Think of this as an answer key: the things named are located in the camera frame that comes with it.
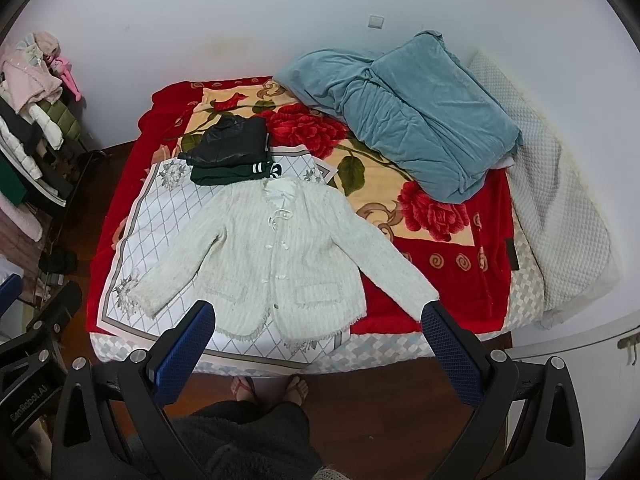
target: light switch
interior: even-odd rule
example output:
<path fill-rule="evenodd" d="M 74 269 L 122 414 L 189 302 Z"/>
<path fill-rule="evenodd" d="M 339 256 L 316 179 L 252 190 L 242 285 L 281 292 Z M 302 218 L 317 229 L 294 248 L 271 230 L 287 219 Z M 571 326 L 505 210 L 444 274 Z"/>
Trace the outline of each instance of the light switch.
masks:
<path fill-rule="evenodd" d="M 383 16 L 369 16 L 369 28 L 382 28 L 382 24 L 385 23 Z"/>

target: red rose print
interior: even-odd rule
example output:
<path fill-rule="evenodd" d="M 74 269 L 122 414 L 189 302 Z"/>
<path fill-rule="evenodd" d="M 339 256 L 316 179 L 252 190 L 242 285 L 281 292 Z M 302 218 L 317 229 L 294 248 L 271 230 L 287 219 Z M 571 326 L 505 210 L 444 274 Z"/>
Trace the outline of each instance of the red rose print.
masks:
<path fill-rule="evenodd" d="M 311 112 L 303 104 L 283 106 L 277 112 L 267 110 L 258 115 L 267 121 L 271 146 L 304 144 L 311 155 L 318 158 L 331 155 L 349 131 L 340 121 L 320 112 Z"/>
<path fill-rule="evenodd" d="M 398 195 L 404 224 L 409 231 L 427 229 L 437 242 L 450 242 L 451 235 L 469 225 L 464 204 L 443 204 L 429 198 L 412 180 L 405 182 Z"/>
<path fill-rule="evenodd" d="M 246 95 L 236 92 L 226 101 L 213 103 L 213 109 L 217 112 L 223 112 L 224 110 L 233 110 L 238 106 L 238 101 L 241 101 L 242 99 L 246 99 Z"/>

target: white puffer jacket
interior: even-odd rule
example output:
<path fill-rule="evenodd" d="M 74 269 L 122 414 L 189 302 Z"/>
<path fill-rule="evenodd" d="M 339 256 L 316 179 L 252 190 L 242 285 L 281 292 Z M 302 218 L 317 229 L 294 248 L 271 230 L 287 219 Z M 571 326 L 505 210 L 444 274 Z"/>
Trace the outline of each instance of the white puffer jacket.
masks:
<path fill-rule="evenodd" d="M 0 135 L 2 135 L 2 139 L 14 154 L 16 160 L 20 162 L 22 167 L 27 171 L 27 173 L 29 173 L 30 177 L 33 180 L 41 178 L 42 172 L 36 165 L 36 161 L 33 160 L 33 157 L 24 152 L 22 143 L 9 131 L 9 128 L 2 117 L 0 117 Z"/>
<path fill-rule="evenodd" d="M 0 85 L 0 97 L 4 99 L 11 108 L 14 107 L 6 81 L 3 81 Z M 20 110 L 20 117 L 29 124 L 33 124 L 33 121 L 36 121 L 42 128 L 44 138 L 47 139 L 50 146 L 54 150 L 60 149 L 64 141 L 62 138 L 62 130 L 60 130 L 60 127 L 36 103 L 25 104 Z"/>
<path fill-rule="evenodd" d="M 27 103 L 24 108 L 27 109 L 27 113 L 31 118 L 40 125 L 44 138 L 47 139 L 51 147 L 54 150 L 59 150 L 64 140 L 60 127 L 36 103 Z"/>

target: person's foot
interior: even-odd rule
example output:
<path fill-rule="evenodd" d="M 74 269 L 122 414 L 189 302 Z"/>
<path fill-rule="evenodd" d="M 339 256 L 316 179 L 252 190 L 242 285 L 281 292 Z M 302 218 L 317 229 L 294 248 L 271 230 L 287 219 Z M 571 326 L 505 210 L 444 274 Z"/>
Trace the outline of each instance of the person's foot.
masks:
<path fill-rule="evenodd" d="M 293 402 L 299 406 L 305 402 L 306 396 L 309 394 L 309 385 L 299 376 L 293 377 L 282 397 L 283 402 Z"/>
<path fill-rule="evenodd" d="M 248 400 L 258 404 L 253 385 L 244 377 L 234 377 L 234 380 L 231 381 L 231 393 L 236 400 Z"/>

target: red floral blanket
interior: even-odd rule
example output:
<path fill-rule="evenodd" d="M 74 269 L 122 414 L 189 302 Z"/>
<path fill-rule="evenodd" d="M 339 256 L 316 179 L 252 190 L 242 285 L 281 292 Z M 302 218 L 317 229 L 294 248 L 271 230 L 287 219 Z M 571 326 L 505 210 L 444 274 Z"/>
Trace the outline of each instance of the red floral blanket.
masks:
<path fill-rule="evenodd" d="M 513 238 L 504 171 L 491 171 L 485 186 L 461 205 L 435 202 L 403 170 L 354 139 L 341 123 L 298 104 L 268 77 L 181 82 L 156 92 L 152 101 L 152 109 L 138 121 L 141 135 L 116 188 L 91 264 L 89 332 L 101 332 L 95 323 L 114 257 L 114 234 L 139 195 L 152 161 L 158 153 L 164 153 L 162 159 L 170 152 L 188 149 L 226 110 L 264 116 L 272 144 L 306 144 L 315 156 L 337 167 L 331 184 L 347 196 L 357 214 L 376 224 L 427 276 L 460 325 L 476 333 L 501 329 L 511 284 L 505 240 Z M 418 323 L 365 276 L 363 284 L 367 316 L 351 327 L 352 333 L 420 330 Z"/>

